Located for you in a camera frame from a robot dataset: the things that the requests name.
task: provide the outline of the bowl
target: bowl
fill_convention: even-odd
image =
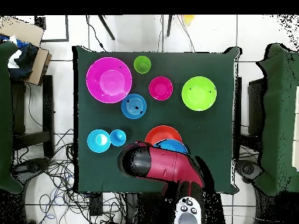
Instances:
[[[175,151],[179,153],[188,154],[187,148],[179,142],[178,140],[174,139],[165,139],[162,141],[157,142],[154,147],[159,147],[161,149],[166,149],[168,151]]]
[[[155,145],[155,143],[164,139],[174,139],[180,142],[182,141],[182,138],[177,130],[167,125],[160,125],[151,129],[147,134],[145,141]]]
[[[145,99],[136,93],[128,94],[121,103],[121,111],[123,114],[132,120],[141,118],[147,110]]]
[[[95,129],[87,137],[88,147],[96,153],[102,153],[108,150],[110,143],[110,136],[103,129]]]
[[[196,76],[188,80],[182,89],[184,104],[194,111],[209,109],[216,100],[216,87],[211,80]]]
[[[123,100],[132,87],[132,75],[121,60],[105,57],[95,61],[86,74],[90,94],[100,102],[116,103]]]
[[[110,133],[110,141],[114,146],[122,146],[126,138],[126,133],[120,129],[115,129]]]
[[[173,86],[168,78],[158,76],[151,81],[148,90],[154,99],[167,100],[172,94]]]
[[[146,56],[139,56],[134,61],[134,68],[138,73],[145,74],[151,68],[151,60]]]

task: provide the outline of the small green bowl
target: small green bowl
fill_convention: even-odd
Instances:
[[[194,111],[209,109],[216,100],[216,87],[211,80],[195,76],[188,80],[182,89],[184,104]]]
[[[139,56],[134,61],[134,68],[140,74],[145,74],[151,68],[151,60],[146,56]]]

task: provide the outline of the small blue bowl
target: small blue bowl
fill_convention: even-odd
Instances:
[[[158,147],[161,149],[166,149],[168,151],[175,151],[184,154],[188,154],[187,148],[181,142],[174,139],[165,139],[157,142],[154,147]]]
[[[121,103],[121,110],[127,118],[136,120],[145,114],[147,103],[141,95],[128,94]]]
[[[126,133],[120,129],[115,129],[110,133],[110,141],[114,146],[122,146],[126,142]]]
[[[95,129],[87,137],[88,147],[96,153],[105,152],[109,149],[110,144],[110,136],[103,129]]]

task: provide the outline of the white controller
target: white controller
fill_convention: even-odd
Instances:
[[[174,224],[201,224],[199,203],[192,197],[184,197],[176,204]]]

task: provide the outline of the cardboard box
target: cardboard box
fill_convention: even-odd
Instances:
[[[18,40],[30,42],[39,48],[33,64],[32,73],[27,80],[24,80],[35,85],[43,83],[42,76],[46,74],[52,57],[48,50],[40,48],[43,33],[44,30],[42,28],[10,16],[4,16],[0,19],[0,34],[9,37],[15,35]]]

